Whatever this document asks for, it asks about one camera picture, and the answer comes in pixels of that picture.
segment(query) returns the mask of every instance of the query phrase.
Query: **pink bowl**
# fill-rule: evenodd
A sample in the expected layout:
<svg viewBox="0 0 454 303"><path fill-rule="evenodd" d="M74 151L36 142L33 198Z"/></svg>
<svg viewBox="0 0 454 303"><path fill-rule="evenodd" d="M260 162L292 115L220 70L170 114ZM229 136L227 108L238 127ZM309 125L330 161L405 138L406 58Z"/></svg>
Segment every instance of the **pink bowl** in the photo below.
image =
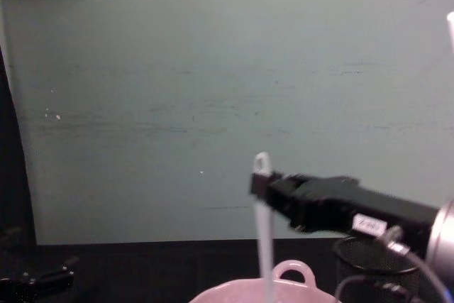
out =
<svg viewBox="0 0 454 303"><path fill-rule="evenodd" d="M288 270L296 270L304 276L304 283L282 280ZM276 303L333 303L334 297L317 288L315 277L309 266L298 260L286 260L272 271L275 284ZM233 280L213 287L194 298L190 303L263 303L264 282Z"/></svg>

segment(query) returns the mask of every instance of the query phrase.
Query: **wall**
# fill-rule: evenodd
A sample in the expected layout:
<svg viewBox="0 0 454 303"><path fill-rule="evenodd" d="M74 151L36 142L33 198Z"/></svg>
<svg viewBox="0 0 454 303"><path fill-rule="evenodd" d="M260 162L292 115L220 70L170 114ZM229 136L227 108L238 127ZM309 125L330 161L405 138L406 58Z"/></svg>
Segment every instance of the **wall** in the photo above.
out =
<svg viewBox="0 0 454 303"><path fill-rule="evenodd" d="M263 150L453 195L454 0L2 1L39 243L253 238Z"/></svg>

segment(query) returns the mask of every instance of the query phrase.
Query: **silver cylinder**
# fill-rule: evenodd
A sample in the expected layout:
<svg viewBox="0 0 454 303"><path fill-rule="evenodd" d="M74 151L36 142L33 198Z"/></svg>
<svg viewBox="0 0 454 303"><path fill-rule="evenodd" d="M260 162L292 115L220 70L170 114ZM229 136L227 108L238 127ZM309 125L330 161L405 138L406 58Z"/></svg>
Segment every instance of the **silver cylinder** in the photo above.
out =
<svg viewBox="0 0 454 303"><path fill-rule="evenodd" d="M454 284L454 200L437 213L426 262L446 285Z"/></svg>

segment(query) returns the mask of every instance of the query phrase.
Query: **mesh pen holder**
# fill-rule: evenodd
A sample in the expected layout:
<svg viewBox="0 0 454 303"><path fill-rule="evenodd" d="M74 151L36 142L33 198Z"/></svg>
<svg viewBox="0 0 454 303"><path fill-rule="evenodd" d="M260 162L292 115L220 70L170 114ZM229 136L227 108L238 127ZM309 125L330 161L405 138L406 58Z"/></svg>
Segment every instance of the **mesh pen holder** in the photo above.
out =
<svg viewBox="0 0 454 303"><path fill-rule="evenodd" d="M419 270L407 259L383 248L374 241L345 238L333 248L337 258L338 284L352 275L366 275L380 282L401 285L411 294L418 294ZM391 292L367 283L351 283L340 296L342 303L402 303Z"/></svg>

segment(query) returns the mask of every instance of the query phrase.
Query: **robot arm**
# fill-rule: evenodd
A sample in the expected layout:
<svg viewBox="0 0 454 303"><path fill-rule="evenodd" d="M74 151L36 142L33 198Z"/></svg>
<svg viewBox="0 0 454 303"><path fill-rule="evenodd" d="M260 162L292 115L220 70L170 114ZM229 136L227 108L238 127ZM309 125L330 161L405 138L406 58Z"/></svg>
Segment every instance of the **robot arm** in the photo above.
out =
<svg viewBox="0 0 454 303"><path fill-rule="evenodd" d="M290 220L299 232L337 231L377 238L393 226L401 242L454 283L454 201L437 210L360 186L350 177L270 176L255 172L251 193Z"/></svg>

